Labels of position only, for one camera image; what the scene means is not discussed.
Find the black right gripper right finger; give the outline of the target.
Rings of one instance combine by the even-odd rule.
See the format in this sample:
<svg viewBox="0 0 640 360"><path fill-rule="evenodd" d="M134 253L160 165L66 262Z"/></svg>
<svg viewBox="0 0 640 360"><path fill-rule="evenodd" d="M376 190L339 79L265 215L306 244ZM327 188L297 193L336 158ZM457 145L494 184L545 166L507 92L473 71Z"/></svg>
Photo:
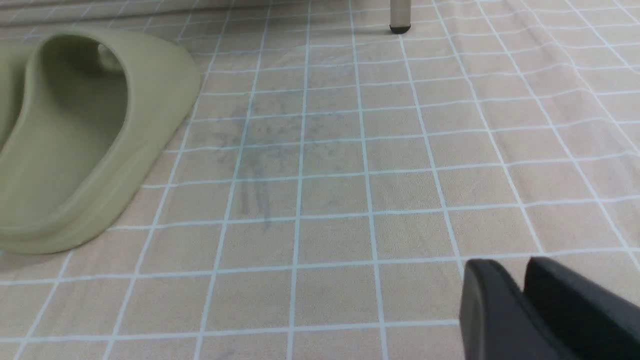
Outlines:
<svg viewBox="0 0 640 360"><path fill-rule="evenodd" d="M637 360L640 308L548 257L526 265L524 294L579 360Z"/></svg>

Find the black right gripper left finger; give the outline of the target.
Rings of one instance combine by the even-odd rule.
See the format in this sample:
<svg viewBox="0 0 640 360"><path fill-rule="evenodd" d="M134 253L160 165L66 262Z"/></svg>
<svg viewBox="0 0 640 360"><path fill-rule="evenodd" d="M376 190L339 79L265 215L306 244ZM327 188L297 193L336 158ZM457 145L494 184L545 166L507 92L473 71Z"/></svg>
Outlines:
<svg viewBox="0 0 640 360"><path fill-rule="evenodd" d="M466 360L578 359L496 260L467 260L459 326Z"/></svg>

